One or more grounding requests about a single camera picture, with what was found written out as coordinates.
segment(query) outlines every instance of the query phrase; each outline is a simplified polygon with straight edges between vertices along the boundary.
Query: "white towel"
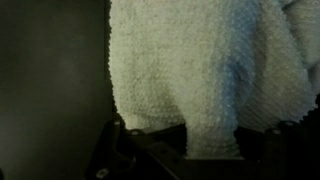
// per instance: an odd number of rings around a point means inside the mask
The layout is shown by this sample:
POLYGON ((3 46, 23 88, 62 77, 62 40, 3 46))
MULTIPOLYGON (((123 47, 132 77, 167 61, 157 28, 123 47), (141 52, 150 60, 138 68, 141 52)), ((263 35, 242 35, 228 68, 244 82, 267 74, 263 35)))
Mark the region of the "white towel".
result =
POLYGON ((319 12, 319 0, 113 0, 118 113, 128 129, 186 123, 188 159, 239 158, 237 126, 317 108, 319 12))

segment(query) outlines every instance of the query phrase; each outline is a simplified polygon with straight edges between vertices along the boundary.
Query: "textured white fabric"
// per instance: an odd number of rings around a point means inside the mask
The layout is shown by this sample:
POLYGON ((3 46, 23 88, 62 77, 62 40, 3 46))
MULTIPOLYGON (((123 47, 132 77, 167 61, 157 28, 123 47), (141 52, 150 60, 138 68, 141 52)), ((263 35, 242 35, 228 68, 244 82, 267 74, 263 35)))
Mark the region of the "textured white fabric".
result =
POLYGON ((113 0, 109 69, 127 128, 187 127, 187 158, 239 158, 317 108, 318 0, 113 0))

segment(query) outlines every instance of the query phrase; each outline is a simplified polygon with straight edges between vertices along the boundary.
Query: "dark surface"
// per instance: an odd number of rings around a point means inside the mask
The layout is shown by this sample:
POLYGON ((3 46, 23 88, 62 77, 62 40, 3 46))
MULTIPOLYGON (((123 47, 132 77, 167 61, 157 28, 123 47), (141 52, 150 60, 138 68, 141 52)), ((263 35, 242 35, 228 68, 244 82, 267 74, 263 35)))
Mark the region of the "dark surface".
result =
POLYGON ((0 1, 0 167, 6 180, 83 176, 111 117, 103 10, 102 0, 0 1))
POLYGON ((0 180, 3 180, 3 173, 1 169, 0 169, 0 180))

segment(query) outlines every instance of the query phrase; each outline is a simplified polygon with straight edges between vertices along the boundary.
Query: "black object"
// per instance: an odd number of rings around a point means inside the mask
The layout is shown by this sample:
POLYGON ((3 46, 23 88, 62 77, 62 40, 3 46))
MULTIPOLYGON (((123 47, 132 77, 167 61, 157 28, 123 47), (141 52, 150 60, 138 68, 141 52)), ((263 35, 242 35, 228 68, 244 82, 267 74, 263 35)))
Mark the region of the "black object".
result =
POLYGON ((319 145, 303 124, 282 122, 264 134, 239 127, 235 137, 245 160, 185 160, 184 125, 146 134, 126 130, 119 115, 114 119, 105 125, 87 180, 320 179, 319 145))
POLYGON ((4 177, 3 177, 3 172, 2 172, 2 170, 0 169, 0 180, 3 180, 4 179, 4 177))

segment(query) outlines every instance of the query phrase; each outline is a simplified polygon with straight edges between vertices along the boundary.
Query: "dark metal part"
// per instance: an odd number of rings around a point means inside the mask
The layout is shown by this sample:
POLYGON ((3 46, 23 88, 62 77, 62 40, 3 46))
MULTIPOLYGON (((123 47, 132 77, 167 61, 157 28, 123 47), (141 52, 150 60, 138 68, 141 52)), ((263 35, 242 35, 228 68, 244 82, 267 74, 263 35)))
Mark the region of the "dark metal part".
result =
POLYGON ((114 121, 105 125, 87 169, 87 180, 320 179, 320 124, 314 118, 283 121, 265 133, 239 127, 234 136, 245 160, 186 160, 184 125, 152 133, 129 131, 115 107, 113 113, 114 121))

